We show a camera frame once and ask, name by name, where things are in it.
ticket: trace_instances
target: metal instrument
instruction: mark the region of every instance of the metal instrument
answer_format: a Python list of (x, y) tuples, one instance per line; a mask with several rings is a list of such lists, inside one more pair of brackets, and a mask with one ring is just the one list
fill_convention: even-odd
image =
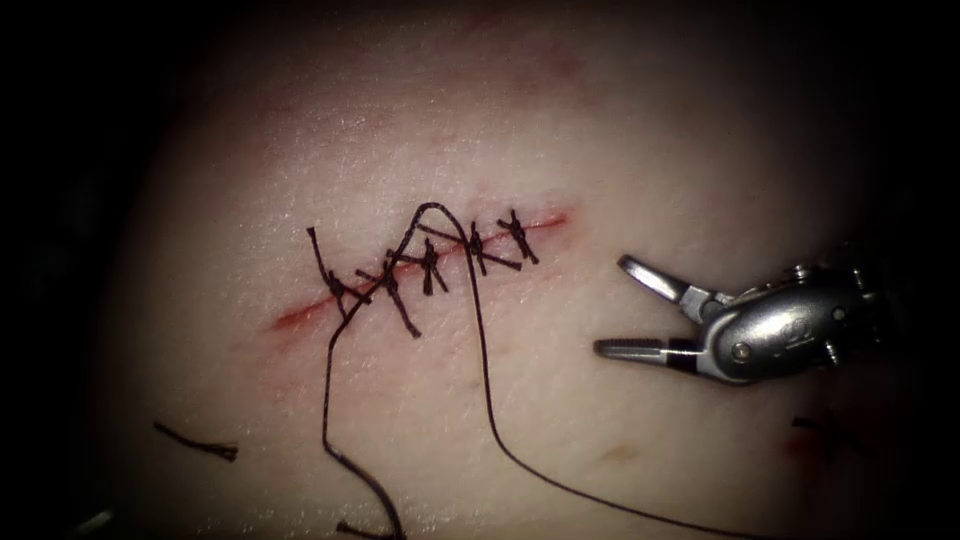
[(797, 265), (739, 296), (708, 291), (624, 255), (620, 268), (700, 325), (696, 341), (626, 338), (594, 342), (604, 357), (742, 385), (836, 367), (883, 339), (883, 294), (857, 267)]

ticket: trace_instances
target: red incision line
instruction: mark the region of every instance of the red incision line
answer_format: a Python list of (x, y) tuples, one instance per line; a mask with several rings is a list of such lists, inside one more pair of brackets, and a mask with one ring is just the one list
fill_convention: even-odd
[[(524, 230), (535, 231), (538, 229), (548, 229), (553, 227), (559, 227), (565, 224), (566, 222), (567, 222), (567, 215), (564, 213), (560, 213), (560, 214), (557, 214), (556, 216), (553, 216), (539, 223), (534, 223), (534, 224), (525, 226)], [(489, 236), (487, 238), (484, 238), (483, 243), (484, 245), (486, 245), (488, 243), (495, 242), (497, 240), (500, 240), (501, 238), (505, 238), (509, 236), (510, 236), (509, 231), (503, 231), (503, 232), (494, 234), (492, 236)], [(447, 249), (437, 250), (437, 258), (438, 260), (442, 261), (444, 257), (447, 257), (452, 253), (457, 253), (461, 249), (463, 249), (463, 246), (460, 244), (450, 244), (450, 247)], [(420, 267), (416, 264), (411, 264), (411, 263), (398, 264), (396, 266), (396, 269), (394, 270), (394, 275), (396, 276), (397, 281), (401, 281), (406, 276), (411, 275), (412, 272), (417, 272), (417, 271), (420, 271)], [(352, 288), (360, 292), (366, 292), (367, 289), (369, 289), (371, 286), (372, 286), (371, 283), (363, 283)], [(288, 328), (295, 328), (299, 326), (301, 323), (310, 320), (313, 317), (314, 313), (317, 313), (319, 315), (319, 312), (323, 309), (326, 309), (328, 306), (332, 305), (334, 300), (335, 300), (334, 297), (328, 296), (323, 300), (310, 304), (309, 306), (281, 315), (280, 317), (277, 318), (277, 320), (273, 322), (272, 325), (270, 325), (268, 330), (277, 331), (277, 330), (286, 330)]]

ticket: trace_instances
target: black suture thread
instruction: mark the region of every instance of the black suture thread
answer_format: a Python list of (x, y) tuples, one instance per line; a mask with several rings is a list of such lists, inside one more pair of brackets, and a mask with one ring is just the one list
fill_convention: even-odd
[[(457, 236), (448, 235), (446, 233), (440, 233), (435, 229), (431, 229), (426, 226), (421, 226), (419, 224), (420, 217), (424, 214), (424, 212), (432, 209), (438, 210), (444, 215), (444, 217), (446, 217), (450, 221), (450, 223), (454, 226), (454, 228), (457, 229)], [(411, 219), (410, 227), (404, 233), (403, 238), (400, 241), (400, 245), (397, 247), (396, 250), (394, 250), (395, 254), (404, 252), (407, 245), (410, 243), (410, 239), (413, 236), (414, 230), (416, 229), (420, 229), (422, 231), (425, 231), (431, 234), (436, 234), (437, 236), (441, 236), (449, 240), (458, 242), (464, 246), (468, 245), (467, 236), (463, 230), (463, 227), (460, 225), (460, 222), (457, 221), (457, 219), (453, 216), (450, 210), (448, 210), (445, 206), (443, 206), (440, 203), (428, 202), (428, 203), (423, 203), (419, 207), (417, 207), (417, 210), (414, 213), (413, 218)], [(652, 514), (649, 512), (644, 512), (642, 510), (631, 508), (629, 506), (624, 506), (622, 504), (615, 503), (613, 501), (609, 501), (607, 499), (603, 499), (595, 495), (586, 493), (584, 491), (580, 491), (578, 489), (564, 485), (558, 482), (557, 480), (554, 480), (548, 477), (547, 475), (541, 473), (540, 471), (534, 469), (530, 465), (527, 465), (520, 458), (515, 456), (513, 452), (511, 452), (510, 449), (508, 449), (506, 444), (503, 442), (503, 439), (500, 437), (500, 431), (497, 428), (497, 422), (493, 412), (493, 399), (491, 397), (491, 390), (490, 390), (490, 386), (491, 386), (490, 385), (490, 366), (489, 366), (489, 358), (487, 353), (487, 338), (486, 338), (486, 333), (484, 332), (483, 312), (480, 309), (480, 291), (479, 291), (479, 286), (477, 285), (477, 272), (473, 265), (473, 257), (468, 250), (464, 250), (464, 256), (467, 263), (467, 271), (470, 276), (470, 288), (473, 295), (473, 308), (474, 308), (474, 313), (476, 314), (476, 319), (477, 319), (477, 333), (480, 338), (480, 361), (481, 361), (481, 367), (483, 372), (483, 388), (484, 388), (484, 400), (487, 408), (487, 421), (490, 424), (490, 431), (491, 433), (493, 433), (494, 440), (496, 441), (497, 446), (500, 448), (500, 451), (504, 453), (504, 455), (506, 455), (517, 466), (527, 471), (531, 475), (535, 476), (536, 478), (539, 478), (543, 482), (546, 482), (547, 484), (550, 484), (571, 495), (575, 495), (575, 496), (587, 499), (589, 501), (606, 506), (608, 508), (612, 508), (614, 510), (619, 510), (622, 512), (626, 512), (628, 514), (652, 519), (654, 521), (659, 521), (661, 523), (666, 523), (668, 525), (676, 525), (678, 527), (684, 527), (687, 529), (692, 529), (692, 530), (709, 533), (709, 534), (716, 534), (720, 536), (745, 538), (749, 540), (788, 540), (789, 538), (791, 538), (791, 537), (764, 536), (764, 535), (757, 535), (757, 534), (738, 533), (738, 532), (718, 529), (714, 527), (697, 525), (694, 523), (687, 523), (677, 519), (671, 519), (664, 516), (658, 516), (656, 514)], [(396, 266), (398, 260), (399, 259), (396, 257), (396, 255), (390, 259), (390, 263), (388, 265), (388, 269), (390, 271), (392, 271), (393, 268)], [(380, 280), (374, 283), (373, 286), (367, 291), (366, 293), (367, 296), (373, 294), (373, 292), (376, 289), (380, 288), (383, 284), (384, 284), (384, 279), (383, 277), (381, 277)], [(336, 459), (341, 465), (343, 465), (346, 469), (348, 469), (349, 471), (357, 475), (357, 477), (359, 477), (361, 480), (363, 480), (370, 487), (370, 489), (374, 491), (374, 493), (377, 495), (377, 498), (380, 500), (381, 504), (383, 504), (384, 509), (387, 512), (387, 517), (390, 520), (390, 524), (393, 527), (393, 535), (384, 536), (383, 538), (400, 540), (400, 539), (405, 539), (406, 535), (403, 533), (403, 529), (400, 524), (400, 516), (397, 514), (397, 509), (393, 505), (393, 501), (390, 499), (389, 495), (387, 495), (386, 490), (384, 490), (383, 486), (381, 486), (376, 481), (376, 479), (373, 478), (373, 476), (371, 476), (362, 468), (360, 468), (359, 465), (350, 461), (332, 444), (330, 444), (330, 440), (327, 436), (328, 426), (329, 426), (329, 417), (330, 417), (330, 384), (331, 384), (331, 374), (333, 373), (333, 351), (336, 348), (337, 340), (340, 338), (340, 334), (343, 333), (343, 330), (347, 327), (347, 325), (350, 324), (350, 321), (353, 320), (353, 317), (356, 315), (357, 311), (359, 310), (360, 310), (360, 304), (359, 303), (354, 304), (353, 308), (351, 308), (350, 311), (347, 312), (346, 318), (344, 318), (343, 322), (340, 323), (340, 326), (338, 326), (337, 329), (333, 332), (333, 335), (330, 337), (330, 342), (327, 344), (327, 368), (326, 368), (326, 380), (324, 381), (323, 428), (322, 428), (321, 438), (323, 441), (324, 450), (330, 456)], [(348, 529), (341, 528), (342, 525), (346, 525), (346, 524), (341, 522), (341, 525), (337, 526), (338, 531), (351, 532), (355, 530), (352, 528), (348, 528)]]
[(323, 266), (323, 258), (320, 257), (320, 248), (317, 246), (317, 233), (313, 227), (307, 229), (307, 234), (310, 235), (310, 242), (313, 244), (313, 254), (317, 258), (317, 266), (320, 267), (320, 277), (323, 279), (323, 282), (327, 285), (327, 288), (330, 289), (330, 294), (337, 301), (337, 309), (340, 310), (340, 315), (342, 317), (347, 316), (347, 312), (343, 309), (343, 295), (350, 294), (358, 301), (363, 302), (364, 304), (370, 303), (370, 298), (364, 296), (360, 292), (351, 289), (343, 284), (342, 281), (337, 279), (333, 275), (333, 270), (327, 271), (326, 267)]
[(337, 532), (352, 534), (354, 536), (359, 536), (360, 538), (368, 538), (369, 540), (391, 540), (394, 538), (394, 535), (392, 534), (373, 534), (361, 531), (360, 529), (355, 529), (343, 520), (337, 523)]
[(452, 235), (452, 234), (450, 234), (450, 233), (445, 233), (445, 232), (443, 232), (443, 231), (438, 231), (437, 229), (434, 229), (433, 227), (428, 227), (428, 226), (426, 226), (426, 225), (421, 225), (420, 223), (417, 223), (417, 224), (415, 225), (415, 227), (418, 228), (418, 229), (420, 229), (420, 230), (423, 231), (423, 232), (430, 233), (430, 234), (432, 234), (432, 235), (439, 236), (440, 238), (445, 238), (445, 239), (447, 239), (447, 240), (450, 240), (451, 242), (456, 242), (456, 243), (458, 243), (458, 244), (460, 244), (460, 245), (462, 245), (462, 246), (465, 246), (466, 249), (467, 249), (467, 252), (468, 252), (470, 255), (472, 255), (472, 256), (474, 256), (474, 257), (477, 258), (477, 263), (480, 265), (480, 274), (483, 275), (483, 276), (486, 276), (486, 275), (487, 275), (487, 267), (483, 264), (483, 261), (484, 261), (484, 260), (488, 260), (488, 261), (491, 261), (491, 262), (495, 262), (495, 263), (497, 263), (497, 264), (506, 266), (507, 268), (512, 268), (513, 270), (516, 270), (517, 272), (519, 272), (519, 271), (523, 268), (523, 265), (522, 265), (521, 263), (514, 262), (514, 261), (508, 261), (508, 260), (506, 260), (506, 259), (501, 259), (500, 257), (495, 257), (495, 256), (493, 256), (493, 255), (489, 255), (489, 254), (487, 254), (487, 253), (484, 253), (484, 252), (483, 252), (483, 239), (481, 239), (481, 238), (480, 238), (480, 235), (477, 234), (477, 224), (476, 224), (476, 222), (471, 222), (471, 223), (470, 223), (470, 233), (471, 233), (471, 234), (470, 234), (470, 239), (469, 239), (469, 240), (466, 239), (466, 236), (464, 236), (463, 238), (457, 238), (456, 236), (454, 236), (454, 235)]
[(796, 416), (793, 418), (793, 422), (790, 423), (791, 427), (812, 429), (819, 432), (824, 437), (824, 461), (827, 463), (833, 463), (833, 458), (836, 455), (837, 446), (840, 444), (846, 444), (854, 452), (860, 455), (860, 457), (868, 458), (872, 456), (870, 452), (856, 437), (852, 434), (843, 431), (840, 426), (837, 425), (836, 416), (834, 416), (833, 411), (827, 411), (826, 420), (824, 422), (817, 422), (809, 418), (803, 418)]
[(235, 442), (201, 443), (188, 439), (156, 420), (153, 421), (153, 428), (160, 433), (163, 433), (167, 437), (170, 437), (178, 443), (186, 446), (187, 448), (193, 448), (194, 450), (213, 454), (219, 458), (227, 460), (230, 463), (233, 463), (237, 460), (237, 453), (240, 451), (239, 448), (237, 448), (237, 443)]
[[(393, 250), (388, 249), (387, 257), (393, 257), (393, 255)], [(425, 296), (433, 296), (433, 280), (430, 279), (431, 276), (437, 279), (437, 283), (440, 284), (443, 292), (450, 292), (447, 284), (443, 281), (443, 277), (440, 275), (440, 269), (437, 268), (439, 257), (437, 256), (437, 250), (434, 249), (433, 243), (430, 242), (429, 238), (423, 239), (423, 257), (418, 258), (400, 254), (397, 255), (397, 258), (403, 262), (419, 265), (420, 268), (423, 269), (423, 294)]]
[(520, 255), (522, 255), (524, 259), (529, 257), (530, 262), (533, 264), (540, 264), (540, 259), (533, 254), (533, 250), (530, 249), (530, 244), (527, 243), (527, 233), (523, 230), (523, 227), (520, 226), (520, 220), (517, 219), (516, 210), (510, 209), (510, 223), (498, 219), (497, 225), (510, 231), (510, 236), (512, 236), (513, 240), (517, 243), (517, 246), (520, 248)]
[(371, 283), (383, 280), (383, 288), (387, 290), (387, 294), (393, 300), (393, 304), (397, 306), (397, 311), (400, 312), (400, 318), (403, 319), (403, 324), (407, 327), (407, 331), (410, 332), (410, 335), (413, 336), (414, 339), (419, 338), (423, 334), (421, 334), (420, 331), (417, 330), (417, 327), (413, 325), (413, 322), (410, 321), (410, 316), (407, 315), (407, 308), (403, 306), (403, 300), (400, 298), (400, 284), (397, 283), (397, 279), (393, 276), (393, 269), (388, 269), (387, 267), (387, 261), (383, 261), (383, 277), (380, 278), (373, 277), (360, 269), (357, 269), (356, 274)]

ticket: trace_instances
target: pale skin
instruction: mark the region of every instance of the pale skin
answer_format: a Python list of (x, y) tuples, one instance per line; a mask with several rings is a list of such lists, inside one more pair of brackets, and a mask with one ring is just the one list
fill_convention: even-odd
[[(530, 227), (539, 264), (488, 262), (478, 276), (494, 411), (521, 459), (693, 524), (869, 530), (895, 481), (892, 368), (732, 388), (591, 350), (604, 337), (694, 335), (620, 272), (623, 253), (737, 293), (855, 227), (865, 158), (789, 65), (736, 23), (688, 15), (299, 15), (240, 24), (187, 79), (193, 106), (129, 227), (91, 383), (94, 468), (118, 515), (163, 536), (326, 537), (341, 519), (390, 532), (374, 494), (321, 445), (326, 348), (342, 319), (306, 229), (327, 268), (359, 287), (354, 270), (379, 274), (416, 207), (436, 201), (468, 234), (476, 220), (505, 259), (522, 260), (496, 220), (515, 209)], [(564, 493), (503, 456), (466, 262), (433, 241), (449, 293), (434, 283), (425, 297), (419, 268), (397, 275), (422, 337), (379, 291), (341, 337), (330, 381), (331, 443), (384, 486), (404, 532), (714, 537)], [(407, 253), (422, 255), (422, 233)], [(805, 435), (791, 420), (826, 408), (868, 440), (869, 459), (790, 450)], [(235, 441), (238, 459), (178, 445), (154, 420)]]

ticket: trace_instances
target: blood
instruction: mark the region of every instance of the blood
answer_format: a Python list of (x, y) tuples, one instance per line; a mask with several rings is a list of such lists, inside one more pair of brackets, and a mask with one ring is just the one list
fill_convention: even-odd
[[(530, 225), (524, 226), (524, 229), (527, 231), (535, 231), (542, 229), (555, 229), (565, 225), (568, 222), (569, 214), (568, 212), (558, 212), (542, 221), (534, 222)], [(491, 244), (498, 242), (502, 239), (509, 239), (510, 232), (502, 231), (497, 234), (487, 236), (483, 239), (483, 244)], [(444, 249), (437, 249), (437, 259), (439, 262), (442, 262), (446, 257), (459, 253), (463, 249), (463, 246), (459, 244), (450, 243)], [(412, 279), (416, 277), (419, 279), (419, 273), (421, 268), (416, 264), (398, 264), (394, 269), (394, 276), (396, 277), (399, 283), (403, 283), (406, 279)], [(363, 282), (357, 283), (356, 285), (350, 285), (352, 288), (360, 291), (361, 293), (366, 292), (372, 286), (370, 283)], [(308, 306), (301, 307), (284, 313), (277, 317), (273, 323), (267, 327), (264, 332), (278, 332), (283, 330), (296, 329), (299, 326), (307, 323), (308, 321), (313, 324), (319, 324), (324, 320), (324, 317), (327, 316), (328, 308), (336, 308), (336, 299), (333, 296), (327, 296), (323, 300), (314, 302)]]

